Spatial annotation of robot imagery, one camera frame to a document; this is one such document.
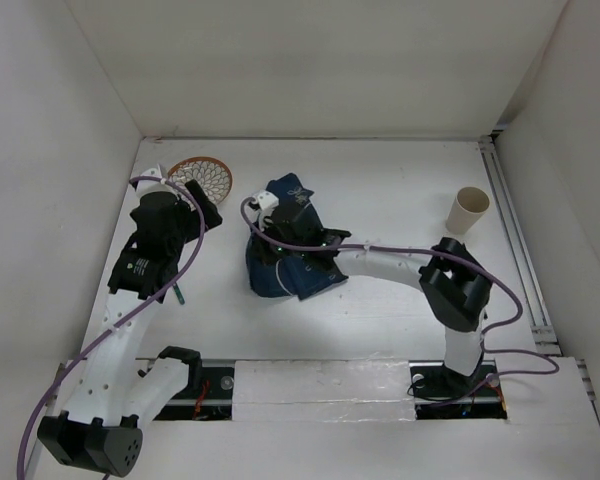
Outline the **brown rimmed floral plate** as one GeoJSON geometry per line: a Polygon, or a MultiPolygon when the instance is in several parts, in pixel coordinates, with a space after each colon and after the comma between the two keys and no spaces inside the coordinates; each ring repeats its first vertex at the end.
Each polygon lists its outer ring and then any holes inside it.
{"type": "Polygon", "coordinates": [[[195,180],[216,206],[229,196],[233,186],[229,167],[221,160],[204,156],[178,162],[168,171],[168,179],[181,187],[195,180]]]}

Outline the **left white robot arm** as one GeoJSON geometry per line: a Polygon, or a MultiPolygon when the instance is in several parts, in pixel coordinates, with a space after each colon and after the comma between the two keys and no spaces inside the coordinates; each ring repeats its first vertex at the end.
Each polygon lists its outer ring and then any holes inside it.
{"type": "Polygon", "coordinates": [[[139,198],[130,213],[136,229],[107,283],[97,338],[80,354],[79,383],[56,416],[45,416],[37,438],[62,465],[125,477],[134,468],[143,430],[176,394],[202,387],[195,350],[166,347],[144,376],[136,370],[142,339],[166,293],[189,268],[184,246],[200,244],[222,218],[200,184],[179,187],[152,175],[136,177],[139,198]]]}

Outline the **blue fish placemat cloth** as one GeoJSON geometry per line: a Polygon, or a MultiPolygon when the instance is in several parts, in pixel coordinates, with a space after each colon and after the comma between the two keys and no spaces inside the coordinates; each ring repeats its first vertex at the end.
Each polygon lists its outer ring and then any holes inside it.
{"type": "MultiPolygon", "coordinates": [[[[314,194],[312,190],[304,187],[294,173],[269,181],[264,190],[276,195],[279,203],[311,203],[311,196],[314,194]]],[[[259,232],[250,235],[245,253],[249,285],[256,295],[263,298],[295,297],[306,300],[347,280],[347,276],[331,263],[331,252],[283,248],[281,245],[285,243],[278,242],[262,232],[262,220],[258,220],[256,216],[255,213],[253,226],[259,232]]],[[[339,234],[324,226],[323,228],[322,246],[336,239],[339,234]]]]}

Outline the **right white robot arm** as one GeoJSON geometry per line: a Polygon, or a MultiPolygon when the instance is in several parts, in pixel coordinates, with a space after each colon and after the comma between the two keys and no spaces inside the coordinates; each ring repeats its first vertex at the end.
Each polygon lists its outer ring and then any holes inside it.
{"type": "Polygon", "coordinates": [[[296,257],[311,272],[365,276],[421,292],[434,318],[445,328],[445,356],[435,374],[444,397],[459,397],[478,383],[484,358],[482,321],[493,281],[465,246],[449,237],[429,249],[394,250],[345,242],[346,230],[328,229],[292,200],[260,198],[255,253],[266,262],[296,257]]]}

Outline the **beige paper cup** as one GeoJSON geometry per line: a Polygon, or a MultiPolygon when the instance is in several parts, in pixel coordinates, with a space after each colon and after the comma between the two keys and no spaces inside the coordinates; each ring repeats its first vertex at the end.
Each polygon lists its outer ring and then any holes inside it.
{"type": "Polygon", "coordinates": [[[447,230],[465,235],[486,213],[491,204],[486,192],[477,187],[463,187],[454,198],[445,222],[447,230]]]}

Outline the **green handled metal fork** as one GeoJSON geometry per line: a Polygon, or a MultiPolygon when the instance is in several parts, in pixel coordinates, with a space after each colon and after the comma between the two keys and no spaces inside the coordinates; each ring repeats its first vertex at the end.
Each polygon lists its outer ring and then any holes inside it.
{"type": "Polygon", "coordinates": [[[185,305],[186,301],[184,299],[184,296],[182,294],[182,291],[181,291],[180,287],[177,284],[174,284],[173,285],[173,290],[174,290],[174,293],[175,293],[175,295],[176,295],[176,297],[178,299],[179,304],[180,305],[185,305]]]}

